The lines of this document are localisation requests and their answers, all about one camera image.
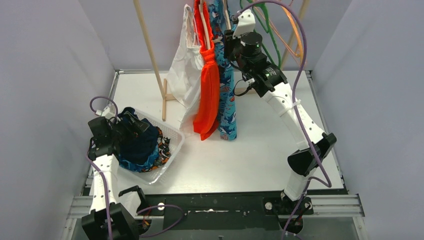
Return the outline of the navy blue shorts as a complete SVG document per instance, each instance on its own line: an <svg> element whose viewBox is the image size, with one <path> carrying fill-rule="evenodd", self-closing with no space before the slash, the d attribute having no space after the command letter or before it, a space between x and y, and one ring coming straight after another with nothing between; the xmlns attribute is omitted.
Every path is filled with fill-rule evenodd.
<svg viewBox="0 0 424 240"><path fill-rule="evenodd" d="M139 118L135 109L132 107L125 107L122 112L118 114L118 117L122 114L132 114L137 119L149 124L149 128L142 135L130 141L122 141L120 144L120 154L124 157L128 157L130 161L141 164L157 146L158 131L147 118Z"/></svg>

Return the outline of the green hanger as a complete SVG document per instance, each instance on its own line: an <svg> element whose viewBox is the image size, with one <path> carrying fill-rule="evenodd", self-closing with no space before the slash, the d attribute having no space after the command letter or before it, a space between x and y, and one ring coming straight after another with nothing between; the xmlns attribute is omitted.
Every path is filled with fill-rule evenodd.
<svg viewBox="0 0 424 240"><path fill-rule="evenodd" d="M281 52L274 35L274 31L271 28L271 20L269 17L268 8L266 7L264 3L260 3L252 7L252 12L256 20L258 20L264 33L267 34L267 36L270 38L273 48L275 50L277 60L274 60L269 49L264 43L262 44L262 49L264 50L270 62L281 68L282 67Z"/></svg>

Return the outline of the blue leaf print shorts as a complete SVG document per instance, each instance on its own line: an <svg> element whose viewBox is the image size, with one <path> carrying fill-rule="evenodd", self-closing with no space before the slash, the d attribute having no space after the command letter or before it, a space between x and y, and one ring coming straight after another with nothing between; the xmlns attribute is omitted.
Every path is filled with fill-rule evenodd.
<svg viewBox="0 0 424 240"><path fill-rule="evenodd" d="M130 161L130 159L122 154L118 155L119 166L129 170L131 172L141 173L149 172L159 157L159 148L156 146L153 151L147 156L144 162L137 163L135 161Z"/></svg>

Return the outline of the camouflage orange black shorts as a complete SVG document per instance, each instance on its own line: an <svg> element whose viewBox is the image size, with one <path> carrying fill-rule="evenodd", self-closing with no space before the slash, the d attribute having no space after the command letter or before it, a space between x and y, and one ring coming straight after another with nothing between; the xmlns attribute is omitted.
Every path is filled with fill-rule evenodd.
<svg viewBox="0 0 424 240"><path fill-rule="evenodd" d="M158 169L159 167L166 164L172 156L171 150L170 150L171 139L169 137L165 137L163 134L163 131L159 127L156 126L155 128L158 131L156 146L158 146L159 157L156 159L152 169L150 171L144 171L144 172L151 172L155 169Z"/></svg>

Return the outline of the teal shark print shorts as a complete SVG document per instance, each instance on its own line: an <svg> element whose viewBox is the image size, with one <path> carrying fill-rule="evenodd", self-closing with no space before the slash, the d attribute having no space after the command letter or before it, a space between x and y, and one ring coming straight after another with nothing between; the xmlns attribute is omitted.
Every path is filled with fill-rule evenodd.
<svg viewBox="0 0 424 240"><path fill-rule="evenodd" d="M227 27L222 0L213 0L209 3L208 13L213 34L215 60L219 70L218 130L221 139L234 141L237 138L234 68L229 60L224 58L224 32Z"/></svg>

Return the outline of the pink wire hanger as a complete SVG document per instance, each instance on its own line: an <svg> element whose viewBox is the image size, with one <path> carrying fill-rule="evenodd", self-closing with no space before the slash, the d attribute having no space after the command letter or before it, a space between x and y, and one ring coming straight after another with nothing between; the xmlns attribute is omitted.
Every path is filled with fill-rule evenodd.
<svg viewBox="0 0 424 240"><path fill-rule="evenodd" d="M282 12L282 9L280 8L281 6L279 6L279 5L272 6L271 4L267 4L267 3L265 3L265 5L268 9L269 16L270 16L272 22L275 24L277 30L279 31L281 36L284 38L284 40L288 41L290 39L290 36L291 36L291 33L292 33L292 28L291 28L291 25L290 25L286 15ZM277 55L276 55L276 52L274 50L274 47L272 45L270 38L268 39L268 43L266 43L265 45L268 48L268 50L270 51L270 54L273 57L273 59L276 61ZM287 63L289 62L289 60L292 60L292 62L295 65L300 66L297 63L295 63L295 61L293 60L293 58L290 55L288 55L282 69L287 67Z"/></svg>

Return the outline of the orange wooden hanger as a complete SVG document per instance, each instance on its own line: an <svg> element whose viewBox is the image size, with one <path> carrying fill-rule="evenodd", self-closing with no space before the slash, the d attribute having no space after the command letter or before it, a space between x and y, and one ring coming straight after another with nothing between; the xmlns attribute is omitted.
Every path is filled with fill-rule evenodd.
<svg viewBox="0 0 424 240"><path fill-rule="evenodd" d="M287 17L288 22L292 29L292 33L288 41L286 41L282 37L280 32L277 30L276 25L273 23L272 19L270 18L270 16L269 16L269 19L270 19L271 28L274 31L274 36L275 36L275 39L281 54L282 64L280 68L282 69L289 55L292 57L295 63L300 65L301 64L300 61L303 58L305 53L305 48L304 48L301 32L299 30L299 25L297 24L295 18L293 17L293 15L290 13L290 11L287 8L283 6L281 6L280 8L282 12L285 14L285 16Z"/></svg>

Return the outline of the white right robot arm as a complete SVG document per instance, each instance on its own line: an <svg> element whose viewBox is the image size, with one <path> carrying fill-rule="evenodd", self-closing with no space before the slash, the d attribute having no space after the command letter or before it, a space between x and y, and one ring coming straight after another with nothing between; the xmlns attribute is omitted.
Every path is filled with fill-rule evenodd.
<svg viewBox="0 0 424 240"><path fill-rule="evenodd" d="M315 124L297 99L287 77L278 66L268 61L262 52L262 36L246 32L235 36L233 30L224 32L224 58L241 71L242 79L258 96L267 102L289 129L297 150L288 156L291 168L282 209L295 213L301 207L301 196L306 192L310 178L333 149L337 138Z"/></svg>

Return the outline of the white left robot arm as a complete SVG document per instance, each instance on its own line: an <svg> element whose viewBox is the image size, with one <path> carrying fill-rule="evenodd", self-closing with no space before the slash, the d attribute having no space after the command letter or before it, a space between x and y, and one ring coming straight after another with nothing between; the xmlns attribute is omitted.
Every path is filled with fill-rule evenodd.
<svg viewBox="0 0 424 240"><path fill-rule="evenodd" d="M98 116L88 122L92 133L87 152L87 160L93 168L93 198L89 213L82 217L81 224L90 240L137 240L140 237L134 213L143 213L148 207L148 199L138 186L119 193L118 156L123 143L140 137L149 124L131 113L125 112L123 119L112 122L105 116ZM119 197L134 193L128 201L130 212L119 202Z"/></svg>

